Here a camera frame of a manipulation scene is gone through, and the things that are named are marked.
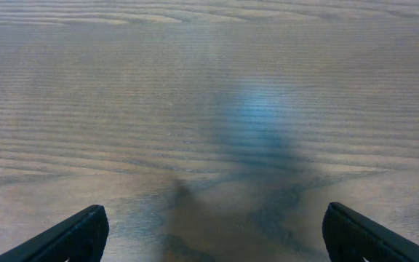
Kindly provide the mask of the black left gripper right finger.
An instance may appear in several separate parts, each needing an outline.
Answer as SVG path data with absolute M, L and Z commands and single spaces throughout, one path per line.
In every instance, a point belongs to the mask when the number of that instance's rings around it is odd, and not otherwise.
M 419 262 L 419 245 L 339 202 L 329 203 L 322 236 L 332 262 Z

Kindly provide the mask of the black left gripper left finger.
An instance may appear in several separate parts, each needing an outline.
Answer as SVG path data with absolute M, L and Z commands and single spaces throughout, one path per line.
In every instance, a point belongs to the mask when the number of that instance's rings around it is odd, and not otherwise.
M 100 262 L 109 225 L 102 205 L 91 205 L 0 255 L 0 262 Z

